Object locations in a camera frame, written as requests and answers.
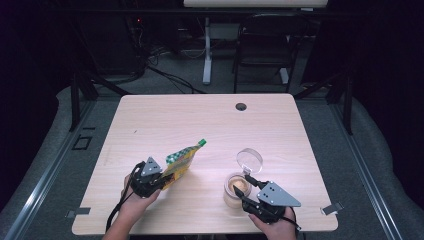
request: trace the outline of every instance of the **hand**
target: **hand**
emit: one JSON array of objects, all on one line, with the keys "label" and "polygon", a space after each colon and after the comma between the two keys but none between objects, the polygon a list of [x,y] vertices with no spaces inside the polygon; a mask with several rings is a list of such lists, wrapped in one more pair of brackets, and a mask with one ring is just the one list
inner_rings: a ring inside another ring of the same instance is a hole
[{"label": "hand", "polygon": [[[268,240],[295,240],[295,226],[285,220],[280,219],[276,223],[266,224],[254,214],[249,214],[250,219],[259,230],[261,230]],[[291,208],[287,207],[284,217],[295,221],[295,215]]]},{"label": "hand", "polygon": [[[127,186],[129,178],[129,175],[125,177],[124,189]],[[146,208],[158,198],[159,194],[160,190],[156,190],[150,197],[141,198],[134,193],[130,186],[125,198],[130,197],[122,204],[116,220],[103,236],[103,239],[126,239],[132,226],[140,219]]]},{"label": "hand", "polygon": [[[125,177],[124,189],[129,181],[129,178],[129,175]],[[131,196],[124,202],[124,204],[122,204],[118,213],[118,218],[125,219],[131,223],[131,226],[134,225],[143,215],[144,211],[146,211],[146,208],[158,198],[159,194],[160,190],[157,190],[150,197],[141,198],[137,194],[133,193],[133,189],[130,186],[125,198],[130,195]]]}]

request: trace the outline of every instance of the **table top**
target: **table top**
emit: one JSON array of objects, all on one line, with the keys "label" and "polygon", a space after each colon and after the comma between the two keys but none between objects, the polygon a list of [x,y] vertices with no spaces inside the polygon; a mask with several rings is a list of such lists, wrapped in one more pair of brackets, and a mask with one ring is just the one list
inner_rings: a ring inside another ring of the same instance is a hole
[{"label": "table top", "polygon": [[[244,111],[236,104],[246,105]],[[272,180],[302,206],[295,208],[302,231],[332,231],[334,215],[320,170],[293,97],[289,94],[130,95],[121,99],[77,215],[77,235],[104,234],[119,201],[124,177],[152,156],[163,169],[167,155],[196,145],[186,174],[162,191],[132,228],[132,234],[253,233],[259,230],[242,209],[229,208],[224,181],[241,172],[237,153],[252,148],[263,158],[260,181]],[[258,188],[250,198],[258,201]]]},{"label": "table top", "polygon": [[328,0],[184,0],[185,7],[324,8]]}]

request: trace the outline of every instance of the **black cable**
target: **black cable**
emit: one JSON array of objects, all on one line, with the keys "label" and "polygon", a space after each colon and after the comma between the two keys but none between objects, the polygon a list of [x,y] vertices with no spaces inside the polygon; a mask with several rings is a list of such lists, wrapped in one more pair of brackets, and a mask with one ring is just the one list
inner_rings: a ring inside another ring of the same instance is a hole
[{"label": "black cable", "polygon": [[286,217],[282,217],[281,219],[284,220],[284,221],[287,221],[287,222],[289,222],[289,223],[291,223],[295,226],[295,234],[296,234],[296,238],[297,238],[297,235],[299,234],[299,231],[302,228],[297,224],[296,212],[294,211],[293,207],[290,207],[290,209],[293,211],[294,220],[291,220],[290,218],[286,218]]},{"label": "black cable", "polygon": [[128,197],[125,197],[127,195],[128,189],[129,189],[129,187],[131,185],[131,181],[132,181],[132,178],[134,176],[134,172],[135,172],[135,170],[137,170],[138,168],[140,168],[140,165],[141,164],[142,163],[139,163],[139,164],[135,165],[134,169],[131,171],[130,177],[128,179],[127,185],[125,186],[125,190],[122,193],[121,199],[119,200],[119,203],[116,204],[115,208],[112,210],[112,212],[109,215],[109,218],[107,219],[106,232],[107,232],[107,230],[109,230],[110,226],[112,225],[113,217],[116,215],[117,212],[119,212],[119,210],[121,209],[122,204],[124,204],[125,201],[127,201],[127,199],[129,197],[131,197],[131,195],[134,193],[134,192],[132,192],[130,195],[128,195]]},{"label": "black cable", "polygon": [[178,83],[178,84],[180,84],[180,85],[183,85],[184,87],[187,87],[187,88],[190,88],[191,89],[191,93],[192,94],[194,94],[195,92],[198,92],[198,93],[202,93],[202,94],[206,94],[206,92],[204,92],[204,91],[202,91],[202,90],[199,90],[199,89],[196,89],[196,88],[194,88],[193,87],[193,85],[191,85],[188,81],[186,81],[186,80],[184,80],[184,79],[182,79],[182,78],[180,78],[180,77],[177,77],[177,76],[175,76],[175,75],[172,75],[172,74],[169,74],[169,73],[166,73],[166,72],[162,72],[162,71],[160,71],[160,70],[158,70],[158,69],[156,69],[156,68],[153,68],[153,67],[151,67],[151,66],[146,66],[146,68],[147,69],[150,69],[150,70],[152,70],[153,72],[155,72],[155,73],[157,73],[157,74],[159,74],[159,75],[162,75],[162,76],[164,76],[164,77],[166,77],[168,80],[170,80],[171,82],[172,82],[172,84],[174,84],[174,86],[175,87],[177,87],[176,85],[175,85],[175,83]]},{"label": "black cable", "polygon": [[124,84],[124,83],[133,82],[133,81],[139,79],[141,76],[142,76],[142,74],[140,72],[137,72],[137,73],[132,74],[128,78],[119,79],[119,80],[108,79],[107,81],[110,82],[110,83],[113,83],[115,85],[120,85],[120,84]]}]

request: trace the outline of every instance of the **green snack bag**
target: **green snack bag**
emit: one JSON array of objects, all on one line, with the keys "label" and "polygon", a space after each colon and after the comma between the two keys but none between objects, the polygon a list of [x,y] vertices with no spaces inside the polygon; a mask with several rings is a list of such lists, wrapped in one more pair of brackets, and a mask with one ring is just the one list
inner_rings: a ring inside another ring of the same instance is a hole
[{"label": "green snack bag", "polygon": [[184,175],[193,161],[194,154],[205,144],[206,140],[202,139],[196,146],[184,148],[183,150],[166,157],[166,164],[168,164],[168,168],[162,173],[162,177],[166,177],[171,174],[173,174],[173,177],[165,183],[162,190],[167,189],[172,183]]}]

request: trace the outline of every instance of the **dark background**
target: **dark background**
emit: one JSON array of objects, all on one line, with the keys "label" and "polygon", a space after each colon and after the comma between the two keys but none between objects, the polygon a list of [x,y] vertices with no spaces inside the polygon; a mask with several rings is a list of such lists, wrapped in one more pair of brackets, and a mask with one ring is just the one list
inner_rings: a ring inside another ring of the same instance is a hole
[{"label": "dark background", "polygon": [[[406,193],[424,208],[424,21],[419,1],[329,1],[328,8],[369,11],[371,3],[380,14],[378,21],[322,23],[304,81],[325,79],[342,70],[352,56],[360,59],[355,65],[354,96],[383,132]],[[55,95],[70,85],[76,69],[96,72],[98,63],[69,23],[46,16],[37,1],[3,1],[0,10],[3,208],[52,124],[58,107]],[[121,51],[128,58],[134,57],[131,46]]]}]

